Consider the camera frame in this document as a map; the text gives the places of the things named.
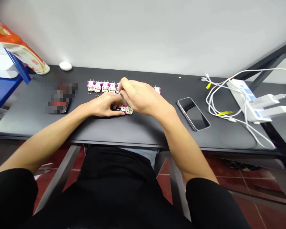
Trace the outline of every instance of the yellow tag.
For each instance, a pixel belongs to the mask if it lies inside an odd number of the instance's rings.
[[[233,114],[233,112],[232,111],[224,111],[224,112],[219,113],[218,115],[225,115],[225,114]]]
[[[206,89],[209,89],[212,83],[209,83],[206,87]]]

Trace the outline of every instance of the red tile floor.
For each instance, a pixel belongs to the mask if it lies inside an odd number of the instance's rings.
[[[46,190],[48,184],[53,178],[61,161],[66,155],[68,148],[69,145],[64,144],[47,162],[53,163],[53,165],[51,166],[51,171],[41,175],[37,179],[39,192],[35,202],[35,208],[37,207],[44,191]],[[75,161],[74,167],[70,173],[70,176],[67,180],[64,190],[77,180],[84,158],[85,152],[84,148],[82,147]],[[220,185],[230,190],[240,191],[254,196],[286,203],[285,199],[273,197],[271,195],[259,191],[260,189],[268,189],[271,191],[282,192],[276,180],[269,171],[265,169],[259,171],[234,170],[228,167],[220,159],[207,157],[207,161],[213,172],[215,173]],[[173,204],[168,161],[164,163],[157,177],[157,180],[162,189],[164,197],[171,204]],[[238,203],[240,209],[242,210],[247,221],[253,229],[286,229],[286,214],[281,213],[280,211],[274,210],[272,208],[263,206],[262,204],[256,204],[253,201],[249,201],[238,196],[233,195],[233,197]]]

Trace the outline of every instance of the white power strip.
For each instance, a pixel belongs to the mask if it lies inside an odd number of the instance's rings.
[[[243,80],[235,80],[231,79],[227,82],[227,86],[231,89],[242,91],[246,94],[246,113],[247,113],[247,120],[253,123],[261,123],[261,122],[270,122],[272,121],[269,117],[262,117],[260,115],[260,111],[264,110],[264,108],[254,109],[250,105],[250,101],[256,99],[253,92],[249,89],[246,82]],[[238,103],[239,107],[241,108],[244,104],[245,95],[241,92],[237,92],[234,90],[230,90],[232,95],[234,96],[236,102]]]

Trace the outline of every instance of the white egg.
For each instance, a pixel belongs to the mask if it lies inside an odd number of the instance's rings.
[[[67,61],[61,62],[61,63],[59,64],[59,66],[60,66],[60,68],[61,68],[62,70],[64,70],[64,71],[69,71],[69,70],[72,69],[72,65],[71,65],[69,62],[67,62]]]

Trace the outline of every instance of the charger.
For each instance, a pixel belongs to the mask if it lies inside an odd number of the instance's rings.
[[[253,99],[249,103],[253,109],[259,109],[259,108],[268,107],[268,106],[280,103],[280,101],[277,99],[274,99],[274,97],[275,96],[272,94],[267,94],[267,95],[258,97],[256,99]]]
[[[266,110],[258,111],[262,117],[278,117],[286,114],[286,106],[277,106]]]

